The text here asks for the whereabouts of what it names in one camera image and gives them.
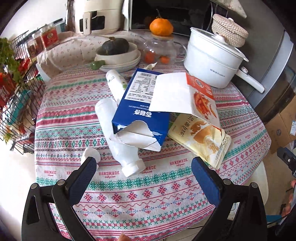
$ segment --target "white plastic bottle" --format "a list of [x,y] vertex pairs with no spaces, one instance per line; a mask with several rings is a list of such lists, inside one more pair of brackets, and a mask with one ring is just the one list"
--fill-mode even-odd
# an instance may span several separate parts
[[106,73],[106,79],[114,99],[119,104],[128,86],[127,81],[115,69]]
[[122,172],[126,177],[140,173],[145,170],[146,166],[138,156],[138,148],[128,146],[115,141],[111,141],[110,137],[114,135],[112,127],[112,119],[115,115],[117,104],[113,99],[105,98],[100,100],[95,111],[110,151],[116,161],[122,165]]

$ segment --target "glass jar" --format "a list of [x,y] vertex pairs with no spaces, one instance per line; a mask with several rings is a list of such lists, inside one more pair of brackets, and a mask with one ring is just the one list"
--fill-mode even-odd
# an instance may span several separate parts
[[186,47],[178,42],[174,42],[173,37],[152,35],[152,38],[144,43],[143,62],[146,64],[158,62],[164,65],[173,65],[175,62],[184,61],[186,56],[182,60],[176,60],[178,53],[175,44],[181,45],[187,53]]
[[59,44],[57,29],[52,23],[44,26],[40,32],[45,50],[48,51]]
[[38,31],[32,35],[33,39],[35,40],[35,49],[37,54],[40,54],[43,51],[43,43],[41,39],[41,32]]
[[35,48],[35,41],[34,39],[29,39],[28,40],[28,53],[31,58],[34,58],[37,56],[36,48]]

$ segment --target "white appliance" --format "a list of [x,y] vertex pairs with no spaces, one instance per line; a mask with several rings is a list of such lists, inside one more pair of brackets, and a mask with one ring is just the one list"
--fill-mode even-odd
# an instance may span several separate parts
[[75,0],[75,32],[112,34],[120,27],[123,0]]
[[190,30],[187,57],[184,62],[190,75],[213,87],[224,88],[236,74],[260,93],[264,92],[264,87],[248,75],[246,68],[242,67],[242,70],[239,70],[243,60],[248,62],[241,51],[228,45],[221,35],[197,28]]

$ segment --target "snack bag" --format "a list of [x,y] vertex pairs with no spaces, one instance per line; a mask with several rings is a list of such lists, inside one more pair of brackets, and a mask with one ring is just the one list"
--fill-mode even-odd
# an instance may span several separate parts
[[[201,107],[201,112],[208,109]],[[191,114],[180,114],[171,126],[168,136],[200,156],[215,169],[219,169],[231,143],[231,137],[223,129]]]
[[221,128],[211,87],[188,73],[158,75],[149,111],[192,114]]

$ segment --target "nutrition label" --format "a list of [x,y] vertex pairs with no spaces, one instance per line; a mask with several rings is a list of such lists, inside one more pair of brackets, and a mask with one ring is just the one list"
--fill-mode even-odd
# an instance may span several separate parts
[[137,72],[124,99],[151,103],[156,74]]

